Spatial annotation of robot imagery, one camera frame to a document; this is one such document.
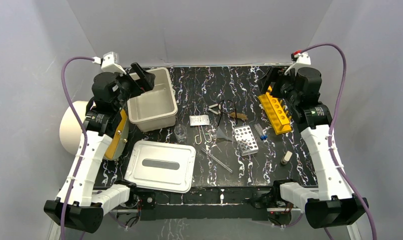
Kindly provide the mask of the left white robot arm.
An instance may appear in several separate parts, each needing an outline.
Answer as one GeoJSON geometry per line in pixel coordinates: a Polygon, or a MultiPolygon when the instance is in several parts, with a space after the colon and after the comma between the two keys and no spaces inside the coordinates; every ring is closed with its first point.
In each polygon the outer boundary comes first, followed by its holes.
{"type": "Polygon", "coordinates": [[[85,105],[84,119],[77,120],[81,135],[72,167],[56,198],[47,200],[43,207],[62,230],[94,233],[111,209],[120,204],[133,208],[139,202],[136,184],[128,180],[118,180],[107,190],[93,194],[102,160],[124,133],[127,101],[155,86],[153,73],[137,62],[131,64],[131,69],[137,79],[127,72],[102,72],[93,79],[93,96],[85,105]]]}

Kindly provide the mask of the small glass beaker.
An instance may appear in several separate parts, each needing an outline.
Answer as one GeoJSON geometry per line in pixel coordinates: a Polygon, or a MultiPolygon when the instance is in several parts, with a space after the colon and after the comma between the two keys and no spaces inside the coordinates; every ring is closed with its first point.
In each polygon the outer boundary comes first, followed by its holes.
{"type": "Polygon", "coordinates": [[[187,139],[187,127],[182,124],[177,124],[174,127],[174,135],[178,142],[183,142],[187,139]]]}

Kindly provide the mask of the white clay triangle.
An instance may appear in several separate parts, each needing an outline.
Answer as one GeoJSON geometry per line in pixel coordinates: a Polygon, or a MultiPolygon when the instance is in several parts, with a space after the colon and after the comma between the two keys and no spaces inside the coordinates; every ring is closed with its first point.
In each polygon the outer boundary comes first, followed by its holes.
{"type": "Polygon", "coordinates": [[[208,111],[215,115],[219,115],[221,113],[221,107],[218,103],[215,103],[213,105],[208,106],[208,111]]]}

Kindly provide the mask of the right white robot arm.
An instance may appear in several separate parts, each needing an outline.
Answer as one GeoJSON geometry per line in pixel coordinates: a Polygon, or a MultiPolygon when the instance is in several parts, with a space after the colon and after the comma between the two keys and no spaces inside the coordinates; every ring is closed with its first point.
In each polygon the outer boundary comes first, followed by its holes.
{"type": "Polygon", "coordinates": [[[276,180],[271,201],[277,207],[291,203],[304,213],[314,229],[354,224],[368,208],[368,201],[354,193],[343,178],[344,167],[330,133],[332,116],[319,101],[322,75],[311,67],[291,69],[271,67],[257,81],[260,93],[277,98],[271,107],[281,120],[286,113],[277,108],[286,102],[290,116],[305,142],[317,177],[318,188],[305,188],[293,179],[276,180]]]}

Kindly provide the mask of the black wire tripod stand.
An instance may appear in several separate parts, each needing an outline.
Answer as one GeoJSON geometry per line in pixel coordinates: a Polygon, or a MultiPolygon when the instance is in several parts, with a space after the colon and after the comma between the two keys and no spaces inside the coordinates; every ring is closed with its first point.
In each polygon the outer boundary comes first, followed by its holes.
{"type": "Polygon", "coordinates": [[[237,115],[237,106],[235,104],[235,102],[231,99],[223,99],[218,103],[218,109],[219,109],[219,119],[217,121],[216,126],[219,127],[221,122],[222,122],[222,118],[225,115],[229,115],[234,113],[235,116],[237,115]]]}

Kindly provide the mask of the clear plastic funnel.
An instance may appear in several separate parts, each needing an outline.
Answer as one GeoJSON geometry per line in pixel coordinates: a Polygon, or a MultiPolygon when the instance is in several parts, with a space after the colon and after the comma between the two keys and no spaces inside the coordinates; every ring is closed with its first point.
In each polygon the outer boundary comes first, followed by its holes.
{"type": "Polygon", "coordinates": [[[233,142],[232,136],[228,136],[220,127],[216,129],[216,139],[219,141],[233,142]]]}

